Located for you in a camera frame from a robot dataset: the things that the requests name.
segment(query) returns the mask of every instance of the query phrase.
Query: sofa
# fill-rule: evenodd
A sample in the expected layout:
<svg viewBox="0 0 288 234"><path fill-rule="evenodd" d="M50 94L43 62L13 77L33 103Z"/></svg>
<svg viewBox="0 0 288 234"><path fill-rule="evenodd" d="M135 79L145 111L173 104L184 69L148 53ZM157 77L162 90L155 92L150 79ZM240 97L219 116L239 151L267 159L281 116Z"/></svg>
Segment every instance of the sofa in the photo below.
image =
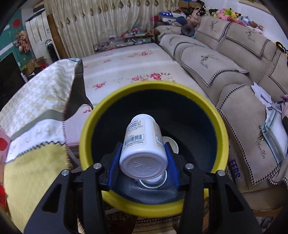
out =
<svg viewBox="0 0 288 234"><path fill-rule="evenodd" d="M264 88L273 101L282 100L288 93L286 54L248 27L211 16L199 18L195 39L181 35L176 26L155 31L156 42L195 79L222 116L229 135L227 168L250 207L283 206L287 187L273 183L280 164L261 136L266 108L251 85Z"/></svg>

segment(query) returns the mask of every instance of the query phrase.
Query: television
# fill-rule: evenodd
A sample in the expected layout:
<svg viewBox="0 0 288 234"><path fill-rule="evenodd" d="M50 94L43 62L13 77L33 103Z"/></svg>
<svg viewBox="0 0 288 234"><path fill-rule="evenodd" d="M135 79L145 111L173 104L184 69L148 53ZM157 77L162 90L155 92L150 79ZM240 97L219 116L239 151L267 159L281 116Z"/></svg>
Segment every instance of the television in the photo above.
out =
<svg viewBox="0 0 288 234"><path fill-rule="evenodd" d="M0 111L25 84L13 53L0 61Z"/></svg>

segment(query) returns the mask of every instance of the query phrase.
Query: curtain fold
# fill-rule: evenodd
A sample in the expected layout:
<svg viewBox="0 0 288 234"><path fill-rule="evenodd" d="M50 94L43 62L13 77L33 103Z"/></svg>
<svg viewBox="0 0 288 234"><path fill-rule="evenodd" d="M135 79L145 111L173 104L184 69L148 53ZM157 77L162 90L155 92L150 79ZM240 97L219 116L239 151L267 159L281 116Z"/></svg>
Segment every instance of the curtain fold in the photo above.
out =
<svg viewBox="0 0 288 234"><path fill-rule="evenodd" d="M69 57L94 54L93 46L119 37L137 24L151 30L150 20L173 10L178 0L45 0Z"/></svg>

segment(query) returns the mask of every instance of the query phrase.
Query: plastic bottle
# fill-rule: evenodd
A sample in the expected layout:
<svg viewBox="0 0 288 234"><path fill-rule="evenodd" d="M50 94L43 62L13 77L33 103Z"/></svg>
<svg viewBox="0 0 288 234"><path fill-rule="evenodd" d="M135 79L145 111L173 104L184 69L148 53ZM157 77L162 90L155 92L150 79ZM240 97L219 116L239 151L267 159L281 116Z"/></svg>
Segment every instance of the plastic bottle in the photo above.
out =
<svg viewBox="0 0 288 234"><path fill-rule="evenodd" d="M125 175L138 180L156 178L166 170L168 161L160 128L150 115L140 114L131 120L119 164Z"/></svg>

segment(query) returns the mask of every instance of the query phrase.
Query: metal screw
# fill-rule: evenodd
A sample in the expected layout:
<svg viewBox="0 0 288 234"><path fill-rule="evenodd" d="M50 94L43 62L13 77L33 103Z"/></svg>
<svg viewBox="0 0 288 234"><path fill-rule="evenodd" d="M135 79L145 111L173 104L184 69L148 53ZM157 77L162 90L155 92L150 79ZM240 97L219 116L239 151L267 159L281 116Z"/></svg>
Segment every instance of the metal screw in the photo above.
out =
<svg viewBox="0 0 288 234"><path fill-rule="evenodd" d="M61 175L66 176L69 174L69 170L65 169L63 171L61 171Z"/></svg>
<svg viewBox="0 0 288 234"><path fill-rule="evenodd" d="M95 163L93 165L94 169L100 169L102 167L101 163Z"/></svg>
<svg viewBox="0 0 288 234"><path fill-rule="evenodd" d="M219 171L217 171L217 174L219 176L224 176L226 173L225 173L225 171L219 170Z"/></svg>
<svg viewBox="0 0 288 234"><path fill-rule="evenodd" d="M194 168L194 165L193 165L192 163L187 163L187 164L185 165L185 167L186 167L187 169L193 169L193 168Z"/></svg>

